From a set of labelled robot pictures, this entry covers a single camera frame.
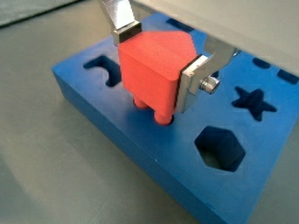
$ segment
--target gray surface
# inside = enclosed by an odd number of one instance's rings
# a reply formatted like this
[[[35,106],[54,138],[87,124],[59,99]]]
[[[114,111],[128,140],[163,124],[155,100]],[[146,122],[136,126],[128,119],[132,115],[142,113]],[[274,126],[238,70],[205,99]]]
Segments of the gray surface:
[[[79,0],[2,0],[0,27]]]
[[[299,75],[299,1],[136,1]]]
[[[193,224],[62,96],[52,65],[110,33],[87,1],[0,30],[0,223]],[[299,219],[299,123],[250,223]]]

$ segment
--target red block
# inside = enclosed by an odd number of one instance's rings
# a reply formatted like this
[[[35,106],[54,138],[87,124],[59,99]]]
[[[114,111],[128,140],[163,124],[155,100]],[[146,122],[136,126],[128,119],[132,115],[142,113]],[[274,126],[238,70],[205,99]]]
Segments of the red block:
[[[119,47],[124,88],[140,109],[154,109],[154,118],[170,124],[180,71],[197,57],[193,37],[183,31],[143,31]]]

